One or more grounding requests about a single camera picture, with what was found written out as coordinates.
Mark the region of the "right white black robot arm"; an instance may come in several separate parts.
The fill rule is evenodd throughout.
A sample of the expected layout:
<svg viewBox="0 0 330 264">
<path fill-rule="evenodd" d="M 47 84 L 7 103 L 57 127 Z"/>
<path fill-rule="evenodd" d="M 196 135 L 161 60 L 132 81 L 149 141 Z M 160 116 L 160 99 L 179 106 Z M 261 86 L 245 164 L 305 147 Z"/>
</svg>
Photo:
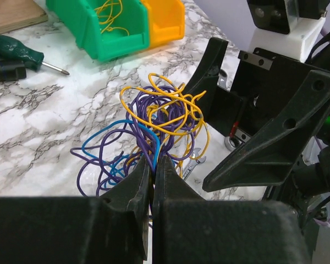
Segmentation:
<svg viewBox="0 0 330 264">
<path fill-rule="evenodd" d="M 330 198 L 330 33 L 306 62 L 264 47 L 240 52 L 229 91 L 217 85 L 227 46 L 221 38 L 209 40 L 185 90 L 203 92 L 205 121 L 240 140 L 204 177 L 202 188 L 264 186 L 263 198 L 295 209 L 302 233 L 309 235 L 325 202 L 311 210 L 308 202 L 323 193 Z"/>
</svg>

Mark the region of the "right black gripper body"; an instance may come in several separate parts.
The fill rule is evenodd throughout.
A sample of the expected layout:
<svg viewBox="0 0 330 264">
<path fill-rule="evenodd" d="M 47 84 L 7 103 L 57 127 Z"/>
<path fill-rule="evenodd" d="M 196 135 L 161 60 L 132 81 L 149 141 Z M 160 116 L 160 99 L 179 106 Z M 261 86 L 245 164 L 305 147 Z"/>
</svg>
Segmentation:
<svg viewBox="0 0 330 264">
<path fill-rule="evenodd" d="M 310 71 L 325 71 L 259 48 L 240 56 L 231 90 L 217 85 L 206 119 L 224 136 L 237 129 L 254 136 L 288 105 Z"/>
</svg>

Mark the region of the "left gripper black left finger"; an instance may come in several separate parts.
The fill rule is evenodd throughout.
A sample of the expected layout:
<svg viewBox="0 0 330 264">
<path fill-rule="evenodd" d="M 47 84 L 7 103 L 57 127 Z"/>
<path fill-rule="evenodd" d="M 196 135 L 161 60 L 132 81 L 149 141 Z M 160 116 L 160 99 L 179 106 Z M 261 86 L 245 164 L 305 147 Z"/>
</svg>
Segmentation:
<svg viewBox="0 0 330 264">
<path fill-rule="evenodd" d="M 142 157 L 125 179 L 102 195 L 107 202 L 102 253 L 106 261 L 147 259 L 150 174 Z"/>
</svg>

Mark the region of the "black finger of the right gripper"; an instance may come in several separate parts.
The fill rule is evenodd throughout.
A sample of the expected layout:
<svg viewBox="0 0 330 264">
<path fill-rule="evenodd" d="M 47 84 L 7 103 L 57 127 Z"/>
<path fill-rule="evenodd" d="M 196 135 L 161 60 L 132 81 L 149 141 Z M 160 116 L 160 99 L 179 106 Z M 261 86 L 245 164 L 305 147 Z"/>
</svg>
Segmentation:
<svg viewBox="0 0 330 264">
<path fill-rule="evenodd" d="M 209 173 L 203 190 L 282 184 L 329 114 L 330 74 L 312 70 L 280 114 Z"/>
<path fill-rule="evenodd" d="M 217 37 L 210 38 L 198 67 L 185 86 L 185 93 L 193 96 L 206 91 L 196 101 L 196 105 L 201 109 L 204 119 L 207 119 L 210 113 L 227 46 L 228 41 L 226 40 Z"/>
</svg>

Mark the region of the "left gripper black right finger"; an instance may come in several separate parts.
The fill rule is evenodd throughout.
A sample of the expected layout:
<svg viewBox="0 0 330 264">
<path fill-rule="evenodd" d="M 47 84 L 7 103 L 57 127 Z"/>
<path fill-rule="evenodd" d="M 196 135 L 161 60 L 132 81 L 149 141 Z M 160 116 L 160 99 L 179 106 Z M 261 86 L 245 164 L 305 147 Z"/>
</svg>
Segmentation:
<svg viewBox="0 0 330 264">
<path fill-rule="evenodd" d="M 157 165 L 152 203 L 152 263 L 195 263 L 194 231 L 185 215 L 204 202 L 177 172 L 169 157 Z"/>
</svg>

